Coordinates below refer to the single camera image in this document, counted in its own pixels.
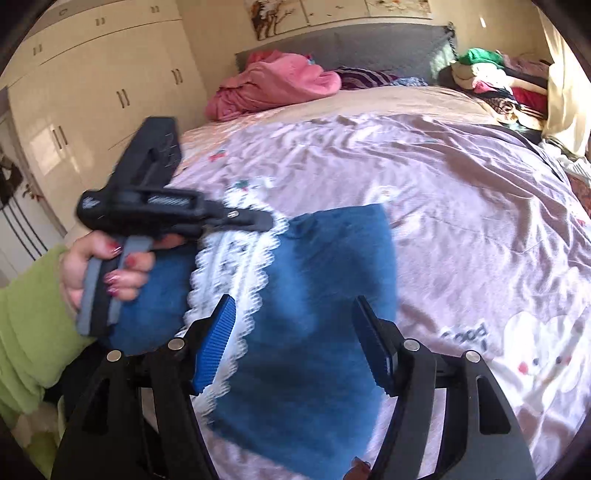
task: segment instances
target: striped pillow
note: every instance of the striped pillow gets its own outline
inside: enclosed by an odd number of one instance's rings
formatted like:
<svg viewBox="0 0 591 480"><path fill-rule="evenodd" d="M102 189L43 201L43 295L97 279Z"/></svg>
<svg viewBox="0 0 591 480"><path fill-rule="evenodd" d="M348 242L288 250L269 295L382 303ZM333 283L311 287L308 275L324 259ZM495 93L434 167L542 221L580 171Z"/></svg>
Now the striped pillow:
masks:
<svg viewBox="0 0 591 480"><path fill-rule="evenodd" d="M359 90L364 88L384 87L397 80L396 75L386 72L374 72L367 69L339 67L335 70L343 83L341 90Z"/></svg>

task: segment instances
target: white wall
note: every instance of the white wall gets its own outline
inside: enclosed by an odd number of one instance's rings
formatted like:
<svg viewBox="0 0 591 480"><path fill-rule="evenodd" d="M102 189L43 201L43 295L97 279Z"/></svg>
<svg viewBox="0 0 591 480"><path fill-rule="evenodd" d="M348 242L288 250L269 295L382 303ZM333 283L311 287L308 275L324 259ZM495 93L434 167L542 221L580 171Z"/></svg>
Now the white wall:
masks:
<svg viewBox="0 0 591 480"><path fill-rule="evenodd" d="M236 73L234 54L266 43L258 41L243 0L177 0L197 67L209 95L219 83ZM363 18L307 27L268 41L306 31L360 22L415 22L446 25L453 22L459 50L481 47L509 55L550 60L544 31L531 0L430 0L432 20Z"/></svg>

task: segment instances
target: pile of clothes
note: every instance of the pile of clothes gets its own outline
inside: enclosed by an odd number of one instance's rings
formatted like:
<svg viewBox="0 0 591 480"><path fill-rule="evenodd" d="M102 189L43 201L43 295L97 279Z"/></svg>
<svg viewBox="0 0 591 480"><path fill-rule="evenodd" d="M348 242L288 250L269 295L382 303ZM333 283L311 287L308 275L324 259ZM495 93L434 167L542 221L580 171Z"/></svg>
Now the pile of clothes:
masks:
<svg viewBox="0 0 591 480"><path fill-rule="evenodd" d="M249 113L329 97L339 91L340 77L295 53L257 51L246 70L226 79L207 103L207 118L227 122Z"/></svg>
<svg viewBox="0 0 591 480"><path fill-rule="evenodd" d="M452 63L445 85L472 96L499 123L542 131L548 119L549 66L471 48Z"/></svg>
<svg viewBox="0 0 591 480"><path fill-rule="evenodd" d="M425 79L421 77L399 77L388 70L377 72L358 67L341 66L335 70L341 80L341 90L364 90L367 88L401 86L426 87Z"/></svg>

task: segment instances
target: wardrobe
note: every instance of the wardrobe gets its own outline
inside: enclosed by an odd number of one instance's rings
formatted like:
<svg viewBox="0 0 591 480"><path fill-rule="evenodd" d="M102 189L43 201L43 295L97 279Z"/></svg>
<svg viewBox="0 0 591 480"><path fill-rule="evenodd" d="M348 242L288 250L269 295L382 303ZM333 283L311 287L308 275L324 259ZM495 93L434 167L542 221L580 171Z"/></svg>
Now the wardrobe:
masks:
<svg viewBox="0 0 591 480"><path fill-rule="evenodd" d="M101 188L147 116L179 133L206 92L174 0L72 0L48 10L0 78L30 169L65 227Z"/></svg>

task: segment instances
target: pink blanket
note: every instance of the pink blanket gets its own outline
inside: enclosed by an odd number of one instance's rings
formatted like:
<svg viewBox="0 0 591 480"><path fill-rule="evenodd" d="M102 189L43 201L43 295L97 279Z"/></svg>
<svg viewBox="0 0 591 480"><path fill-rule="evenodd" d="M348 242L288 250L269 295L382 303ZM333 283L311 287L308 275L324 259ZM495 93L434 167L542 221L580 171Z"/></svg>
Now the pink blanket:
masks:
<svg viewBox="0 0 591 480"><path fill-rule="evenodd" d="M210 120L228 121L246 113L304 103L334 95L340 77L295 53L257 53L246 70L225 80L205 110Z"/></svg>

